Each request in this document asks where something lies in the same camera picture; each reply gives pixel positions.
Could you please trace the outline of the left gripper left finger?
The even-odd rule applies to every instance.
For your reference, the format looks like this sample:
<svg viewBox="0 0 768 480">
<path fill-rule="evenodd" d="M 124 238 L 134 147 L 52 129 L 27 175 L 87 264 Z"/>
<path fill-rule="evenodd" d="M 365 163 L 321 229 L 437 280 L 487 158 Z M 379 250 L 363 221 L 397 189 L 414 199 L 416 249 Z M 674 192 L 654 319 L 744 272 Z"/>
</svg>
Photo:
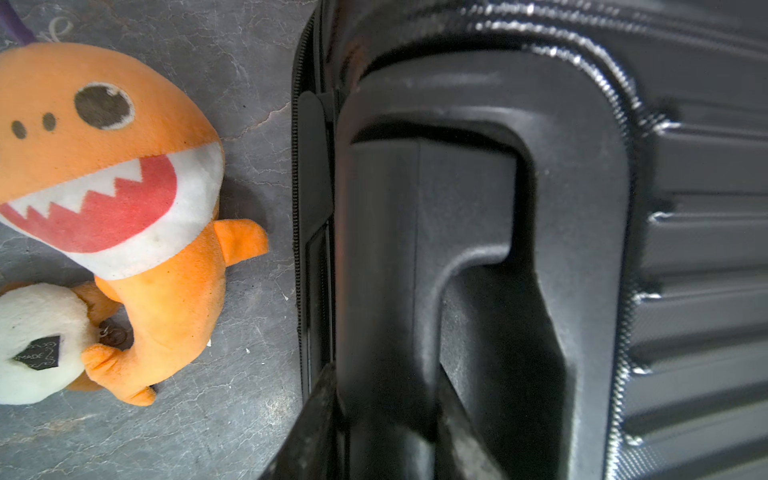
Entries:
<svg viewBox="0 0 768 480">
<path fill-rule="evenodd" d="M 337 479 L 337 377 L 327 364 L 260 480 Z"/>
</svg>

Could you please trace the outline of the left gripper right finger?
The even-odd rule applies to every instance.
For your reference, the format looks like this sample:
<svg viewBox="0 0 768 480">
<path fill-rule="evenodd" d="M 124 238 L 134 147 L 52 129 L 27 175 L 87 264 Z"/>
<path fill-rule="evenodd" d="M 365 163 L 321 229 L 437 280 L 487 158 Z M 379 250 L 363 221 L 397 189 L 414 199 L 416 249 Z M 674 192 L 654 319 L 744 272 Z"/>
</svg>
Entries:
<svg viewBox="0 0 768 480">
<path fill-rule="evenodd" d="M 508 479 L 473 427 L 446 371 L 438 380 L 435 478 L 462 480 Z"/>
</svg>

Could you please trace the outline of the black hard-shell suitcase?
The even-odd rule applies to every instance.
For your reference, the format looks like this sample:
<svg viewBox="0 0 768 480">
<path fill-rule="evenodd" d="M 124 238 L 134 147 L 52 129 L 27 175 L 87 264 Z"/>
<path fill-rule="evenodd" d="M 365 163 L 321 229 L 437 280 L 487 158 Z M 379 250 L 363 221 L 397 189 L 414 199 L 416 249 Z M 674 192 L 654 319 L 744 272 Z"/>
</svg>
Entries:
<svg viewBox="0 0 768 480">
<path fill-rule="evenodd" d="M 436 479 L 767 475 L 767 5 L 320 1 L 292 78 L 304 404 Z"/>
</svg>

